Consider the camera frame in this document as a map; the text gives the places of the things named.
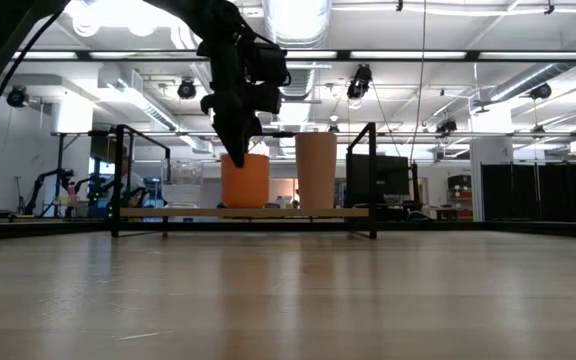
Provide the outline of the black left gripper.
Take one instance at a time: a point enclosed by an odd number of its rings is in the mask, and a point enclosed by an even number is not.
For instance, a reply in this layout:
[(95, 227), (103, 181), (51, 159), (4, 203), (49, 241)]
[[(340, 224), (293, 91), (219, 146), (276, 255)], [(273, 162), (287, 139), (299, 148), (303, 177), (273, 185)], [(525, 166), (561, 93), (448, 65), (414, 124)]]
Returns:
[(213, 91), (201, 101), (201, 109), (204, 112), (213, 110), (215, 132), (233, 164), (243, 168), (245, 154), (251, 148), (250, 141), (263, 134), (263, 127), (247, 103), (245, 66), (239, 57), (238, 46), (254, 44), (259, 35), (250, 27), (235, 31), (208, 27), (199, 37), (202, 42), (197, 54), (209, 59)]

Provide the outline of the orange mug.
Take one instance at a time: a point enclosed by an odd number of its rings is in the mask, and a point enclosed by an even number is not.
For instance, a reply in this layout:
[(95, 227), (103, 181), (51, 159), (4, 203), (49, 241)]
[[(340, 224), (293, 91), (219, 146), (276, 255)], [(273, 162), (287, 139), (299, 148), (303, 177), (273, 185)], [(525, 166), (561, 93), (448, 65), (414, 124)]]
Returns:
[(221, 202), (227, 208), (263, 208), (269, 197), (269, 158), (246, 154), (242, 168), (221, 156)]

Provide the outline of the clear glass cup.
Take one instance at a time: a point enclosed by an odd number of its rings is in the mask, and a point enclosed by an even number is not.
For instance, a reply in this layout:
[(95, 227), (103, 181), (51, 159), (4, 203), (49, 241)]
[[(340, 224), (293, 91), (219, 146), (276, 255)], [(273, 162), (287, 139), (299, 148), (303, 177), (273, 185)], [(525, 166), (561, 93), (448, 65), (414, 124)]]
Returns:
[(171, 208), (197, 208), (203, 184), (203, 164), (197, 160), (165, 161), (162, 171), (162, 195)]

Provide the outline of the tall peach cup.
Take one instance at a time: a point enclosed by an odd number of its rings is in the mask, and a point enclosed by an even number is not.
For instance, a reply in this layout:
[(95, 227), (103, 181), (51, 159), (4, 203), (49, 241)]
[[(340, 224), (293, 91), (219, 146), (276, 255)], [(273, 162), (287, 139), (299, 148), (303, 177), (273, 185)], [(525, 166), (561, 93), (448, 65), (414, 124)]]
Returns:
[(302, 209), (332, 209), (335, 196), (337, 137), (329, 132), (295, 137), (296, 168)]

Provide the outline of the person in white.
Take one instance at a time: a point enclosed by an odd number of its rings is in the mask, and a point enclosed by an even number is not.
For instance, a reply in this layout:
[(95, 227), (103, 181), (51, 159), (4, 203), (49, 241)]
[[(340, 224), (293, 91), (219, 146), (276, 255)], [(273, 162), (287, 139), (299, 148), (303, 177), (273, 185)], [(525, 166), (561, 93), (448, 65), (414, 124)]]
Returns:
[(123, 156), (120, 166), (119, 203), (122, 208), (141, 208), (148, 195), (143, 179), (132, 170), (132, 162)]

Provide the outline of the black computer monitor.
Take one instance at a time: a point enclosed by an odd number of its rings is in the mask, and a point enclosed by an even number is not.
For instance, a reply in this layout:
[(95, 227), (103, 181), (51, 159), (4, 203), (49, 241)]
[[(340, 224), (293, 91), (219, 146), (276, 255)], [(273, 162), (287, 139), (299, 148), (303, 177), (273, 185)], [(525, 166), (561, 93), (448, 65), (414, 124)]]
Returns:
[[(357, 203), (367, 203), (370, 195), (370, 157), (365, 154), (352, 154), (348, 159), (351, 162), (347, 168), (347, 179), (350, 181), (349, 197)], [(381, 195), (409, 195), (408, 159), (377, 155), (376, 185), (377, 192)]]

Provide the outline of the red storage rack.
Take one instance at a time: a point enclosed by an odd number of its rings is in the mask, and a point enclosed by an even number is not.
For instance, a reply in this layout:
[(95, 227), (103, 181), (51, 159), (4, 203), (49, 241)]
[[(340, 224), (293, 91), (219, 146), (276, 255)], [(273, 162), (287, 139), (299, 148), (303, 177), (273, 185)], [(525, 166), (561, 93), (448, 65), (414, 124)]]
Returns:
[(471, 176), (466, 174), (450, 176), (448, 179), (448, 204), (456, 210), (457, 219), (473, 219), (473, 199)]

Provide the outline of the black partition panels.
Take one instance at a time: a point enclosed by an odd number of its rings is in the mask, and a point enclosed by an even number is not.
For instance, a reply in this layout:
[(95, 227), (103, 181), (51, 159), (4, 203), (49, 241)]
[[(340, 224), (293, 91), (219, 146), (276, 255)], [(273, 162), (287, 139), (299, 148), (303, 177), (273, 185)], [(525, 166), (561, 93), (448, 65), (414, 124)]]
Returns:
[(480, 167), (487, 221), (576, 222), (576, 164)]

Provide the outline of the wooden shelf black metal frame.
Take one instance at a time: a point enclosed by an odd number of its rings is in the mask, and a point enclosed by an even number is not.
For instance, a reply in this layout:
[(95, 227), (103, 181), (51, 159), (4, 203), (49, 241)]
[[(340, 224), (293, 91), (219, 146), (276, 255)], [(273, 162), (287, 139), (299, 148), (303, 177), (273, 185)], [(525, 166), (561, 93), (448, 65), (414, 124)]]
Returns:
[(237, 209), (237, 208), (123, 208), (120, 194), (111, 200), (106, 221), (110, 234), (123, 231), (169, 232), (349, 232), (377, 237), (377, 203), (366, 208)]

